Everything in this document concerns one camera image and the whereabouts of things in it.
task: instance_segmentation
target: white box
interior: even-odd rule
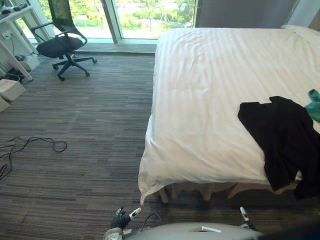
[[[2,97],[0,97],[0,113],[9,106],[10,104],[3,100]]]
[[[0,97],[6,100],[14,101],[25,91],[26,89],[18,81],[0,80]]]
[[[19,63],[21,63],[27,71],[32,71],[40,64],[40,61],[37,55],[32,54],[25,56],[25,59],[23,61],[19,61]]]

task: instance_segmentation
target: window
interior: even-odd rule
[[[115,0],[123,38],[158,39],[175,28],[193,26],[196,0]]]
[[[48,0],[38,0],[42,11],[50,22]],[[100,0],[69,0],[73,23],[86,38],[112,38],[104,8]]]
[[[29,1],[42,23],[52,20],[48,0]],[[118,43],[121,39],[156,40],[169,29],[193,27],[198,0],[69,0],[69,4],[75,26],[91,42],[112,38]],[[28,38],[34,38],[22,20],[19,24]],[[59,33],[51,25],[45,30],[51,38]]]

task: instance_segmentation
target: striped carpet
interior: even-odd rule
[[[13,171],[0,181],[0,239],[101,240],[118,207],[129,212],[139,206],[138,173],[155,60],[96,58],[96,65],[81,62],[90,77],[70,68],[64,82],[51,67],[58,60],[43,58],[31,73],[34,81],[23,83],[26,92],[0,113],[0,141],[39,136],[68,143],[66,151],[57,153],[48,143],[32,142],[13,156]],[[7,161],[1,159],[0,165]],[[240,206],[263,233],[319,219],[319,199],[296,201],[292,191],[250,190],[232,199],[218,192],[209,202],[197,192],[183,192],[169,204],[147,198],[128,228],[138,229],[154,211],[164,223],[241,225]],[[156,224],[152,218],[148,226]]]

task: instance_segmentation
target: office chair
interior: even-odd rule
[[[55,58],[64,59],[63,55],[65,55],[67,59],[66,61],[55,63],[52,65],[53,69],[55,70],[58,69],[58,66],[63,65],[62,69],[57,74],[58,78],[61,81],[65,80],[62,74],[70,66],[76,66],[79,69],[83,70],[87,77],[90,76],[89,72],[85,68],[83,68],[81,65],[79,65],[78,62],[92,60],[93,63],[95,64],[97,63],[97,60],[95,60],[93,57],[75,58],[75,55],[74,55],[75,50],[84,46],[88,42],[88,40],[84,35],[81,34],[81,32],[77,30],[76,26],[74,25],[74,22],[72,20],[69,0],[48,0],[48,3],[50,7],[51,16],[52,16],[52,22],[47,22],[45,24],[33,27],[31,29],[31,32],[33,34],[35,34],[41,40],[43,40],[43,42],[36,47],[36,50],[40,54],[53,59]],[[59,29],[61,33],[55,35],[55,38],[45,41],[41,36],[36,34],[36,30],[51,24],[53,24],[57,29]],[[84,39],[84,42],[79,38],[71,37],[68,34],[78,35]]]

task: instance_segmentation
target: black clothing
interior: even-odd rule
[[[302,172],[294,195],[297,199],[320,192],[320,134],[306,109],[292,100],[273,96],[272,103],[244,102],[238,118],[264,152],[264,171],[274,191]]]

